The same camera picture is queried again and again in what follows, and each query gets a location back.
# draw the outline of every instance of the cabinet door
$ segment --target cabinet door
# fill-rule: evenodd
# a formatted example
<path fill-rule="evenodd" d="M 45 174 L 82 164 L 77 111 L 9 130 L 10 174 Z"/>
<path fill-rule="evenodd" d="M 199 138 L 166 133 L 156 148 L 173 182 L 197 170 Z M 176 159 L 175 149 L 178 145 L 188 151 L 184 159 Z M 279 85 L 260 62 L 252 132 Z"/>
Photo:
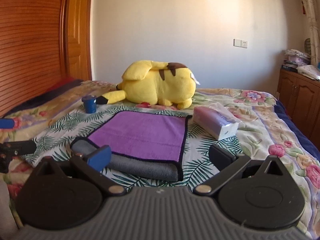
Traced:
<path fill-rule="evenodd" d="M 316 124 L 315 124 L 313 132 L 312 132 L 312 134 L 310 136 L 310 141 L 320 151 L 320 114 L 318 114 L 318 118 L 316 120 Z"/>
<path fill-rule="evenodd" d="M 290 104 L 290 97 L 297 78 L 290 73 L 281 72 L 279 78 L 278 92 L 280 93 L 280 102 L 287 109 L 289 116 L 292 116 L 293 104 Z"/>
<path fill-rule="evenodd" d="M 293 90 L 294 111 L 292 121 L 307 137 L 310 137 L 314 126 L 315 112 L 319 111 L 319 109 L 316 109 L 318 95 L 319 87 L 302 79 L 297 79 Z"/>

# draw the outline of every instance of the floral bedspread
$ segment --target floral bedspread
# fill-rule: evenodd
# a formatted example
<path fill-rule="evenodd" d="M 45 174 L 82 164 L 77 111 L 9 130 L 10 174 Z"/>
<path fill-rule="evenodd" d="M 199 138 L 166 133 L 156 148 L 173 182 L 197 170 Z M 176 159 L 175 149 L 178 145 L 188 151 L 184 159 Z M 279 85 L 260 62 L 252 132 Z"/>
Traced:
<path fill-rule="evenodd" d="M 14 119 L 14 128 L 0 129 L 0 143 L 29 140 L 71 110 L 79 107 L 82 104 L 81 98 L 83 96 L 100 96 L 114 89 L 115 85 L 110 83 L 85 81 L 80 86 L 71 88 L 39 107 L 10 114 L 6 118 Z"/>
<path fill-rule="evenodd" d="M 320 236 L 320 163 L 301 146 L 296 135 L 287 124 L 278 118 L 274 111 L 276 100 L 268 93 L 234 89 L 197 89 L 192 106 L 185 110 L 178 110 L 174 106 L 136 105 L 123 101 L 113 106 L 101 106 L 97 113 L 88 115 L 80 107 L 52 123 L 46 130 L 37 135 L 34 138 L 38 146 L 37 152 L 34 155 L 26 156 L 26 160 L 35 165 L 44 155 L 51 155 L 56 160 L 69 158 L 69 143 L 75 136 L 86 135 L 99 127 L 102 122 L 109 118 L 108 116 L 121 109 L 155 111 L 159 114 L 179 114 L 179 112 L 181 114 L 192 114 L 195 106 L 209 106 L 215 102 L 220 102 L 242 120 L 237 138 L 219 142 L 219 145 L 235 154 L 243 151 L 256 160 L 264 160 L 268 155 L 277 155 L 292 175 L 306 200 L 305 212 L 298 227 L 307 236 L 313 239 L 318 238 Z M 204 181 L 208 176 L 217 173 L 215 167 L 207 160 L 209 146 L 212 143 L 217 143 L 217 141 L 194 123 L 190 123 L 188 126 L 188 139 L 185 150 L 187 151 L 186 156 L 189 157 L 183 163 L 184 181 L 177 184 L 193 187 Z M 12 197 L 25 182 L 29 173 L 30 168 L 27 169 L 26 173 L 11 169 L 9 174 L 3 176 L 7 184 L 17 187 L 14 190 L 11 187 Z M 147 180 L 109 169 L 105 169 L 103 174 L 125 187 L 133 185 L 174 186 L 174 183 Z"/>

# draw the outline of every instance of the wall socket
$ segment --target wall socket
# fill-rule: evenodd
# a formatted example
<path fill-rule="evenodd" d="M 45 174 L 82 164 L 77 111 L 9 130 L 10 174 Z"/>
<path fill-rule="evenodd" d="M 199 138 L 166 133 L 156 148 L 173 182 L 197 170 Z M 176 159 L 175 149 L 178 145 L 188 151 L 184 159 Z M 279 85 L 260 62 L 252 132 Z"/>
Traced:
<path fill-rule="evenodd" d="M 248 42 L 234 39 L 233 40 L 233 46 L 247 49 L 248 48 Z"/>
<path fill-rule="evenodd" d="M 242 48 L 248 48 L 248 42 L 247 41 L 241 41 L 241 47 Z"/>

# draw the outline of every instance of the blue cup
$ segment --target blue cup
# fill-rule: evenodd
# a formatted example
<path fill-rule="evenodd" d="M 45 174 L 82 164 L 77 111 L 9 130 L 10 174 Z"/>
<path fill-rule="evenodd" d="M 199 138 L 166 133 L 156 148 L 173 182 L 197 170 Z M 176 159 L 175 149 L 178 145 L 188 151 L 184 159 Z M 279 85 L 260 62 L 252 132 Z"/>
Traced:
<path fill-rule="evenodd" d="M 82 102 L 87 114 L 93 114 L 97 111 L 97 97 L 85 96 L 82 98 Z"/>

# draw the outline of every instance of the wooden door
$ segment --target wooden door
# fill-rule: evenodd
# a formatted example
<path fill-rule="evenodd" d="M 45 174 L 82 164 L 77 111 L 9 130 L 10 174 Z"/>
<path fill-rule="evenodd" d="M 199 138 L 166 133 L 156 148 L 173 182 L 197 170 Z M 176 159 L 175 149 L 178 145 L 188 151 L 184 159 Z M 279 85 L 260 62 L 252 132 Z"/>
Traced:
<path fill-rule="evenodd" d="M 90 64 L 90 2 L 68 0 L 67 6 L 67 71 L 68 75 L 91 80 Z"/>
<path fill-rule="evenodd" d="M 281 72 L 279 78 L 278 92 L 280 93 L 280 102 L 287 109 L 288 115 L 291 117 L 293 113 L 292 91 L 297 81 L 295 76 L 290 73 Z"/>
<path fill-rule="evenodd" d="M 299 78 L 293 90 L 292 121 L 308 138 L 311 136 L 316 119 L 315 113 L 319 111 L 319 106 L 317 106 L 319 90 L 318 86 Z"/>

